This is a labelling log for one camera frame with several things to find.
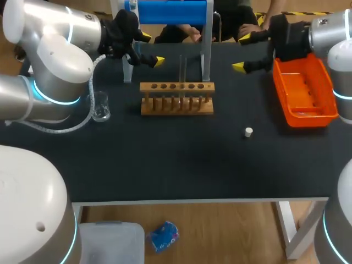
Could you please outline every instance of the white plastic container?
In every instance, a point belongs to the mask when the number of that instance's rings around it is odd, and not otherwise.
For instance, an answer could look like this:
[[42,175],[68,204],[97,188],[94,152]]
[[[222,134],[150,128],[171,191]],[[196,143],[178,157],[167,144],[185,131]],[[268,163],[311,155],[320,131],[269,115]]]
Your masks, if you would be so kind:
[[80,264],[144,264],[144,230],[136,223],[102,222],[79,225]]

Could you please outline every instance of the person's hand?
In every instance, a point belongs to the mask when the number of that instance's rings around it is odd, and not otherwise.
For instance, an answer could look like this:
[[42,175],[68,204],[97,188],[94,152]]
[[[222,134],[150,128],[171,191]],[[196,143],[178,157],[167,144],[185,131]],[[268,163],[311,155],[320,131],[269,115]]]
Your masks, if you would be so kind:
[[249,34],[250,32],[253,31],[262,31],[263,29],[260,26],[257,25],[252,25],[252,24],[243,24],[242,26],[240,26],[239,30],[238,30],[238,39],[244,37],[245,35]]
[[187,34],[193,42],[198,42],[198,40],[202,36],[200,35],[199,30],[192,26],[187,29]]

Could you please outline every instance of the glass cup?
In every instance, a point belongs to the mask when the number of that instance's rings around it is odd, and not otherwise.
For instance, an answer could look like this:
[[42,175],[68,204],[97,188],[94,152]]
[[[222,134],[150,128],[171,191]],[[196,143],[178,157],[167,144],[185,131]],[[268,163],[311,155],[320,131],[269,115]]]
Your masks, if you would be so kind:
[[95,122],[105,122],[109,120],[111,114],[108,104],[108,95],[105,92],[94,92],[95,106],[93,111],[93,120]]

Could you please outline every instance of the white table frame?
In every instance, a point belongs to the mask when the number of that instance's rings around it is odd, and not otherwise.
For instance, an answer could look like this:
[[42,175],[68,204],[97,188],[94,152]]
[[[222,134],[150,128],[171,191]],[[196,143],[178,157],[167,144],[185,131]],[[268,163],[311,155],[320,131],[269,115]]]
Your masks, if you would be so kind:
[[[291,199],[192,199],[192,200],[151,200],[151,201],[114,201],[114,202],[74,202],[72,203],[78,222],[81,222],[83,206],[105,205],[156,205],[156,204],[194,204],[225,202],[275,202],[280,225],[285,240],[285,252],[288,260],[297,260],[313,243],[318,220],[322,216],[327,197],[291,198]],[[313,201],[312,210],[297,230],[290,201]]]

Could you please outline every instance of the plastic storage box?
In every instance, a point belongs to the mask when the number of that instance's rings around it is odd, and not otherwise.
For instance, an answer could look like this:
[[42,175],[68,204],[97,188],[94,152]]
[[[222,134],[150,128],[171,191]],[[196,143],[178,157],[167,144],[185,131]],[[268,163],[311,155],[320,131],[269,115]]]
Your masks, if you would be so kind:
[[80,264],[144,264],[144,230],[139,224],[102,222],[79,225]]
[[325,127],[338,116],[331,79],[314,54],[290,62],[275,59],[273,78],[291,127]]

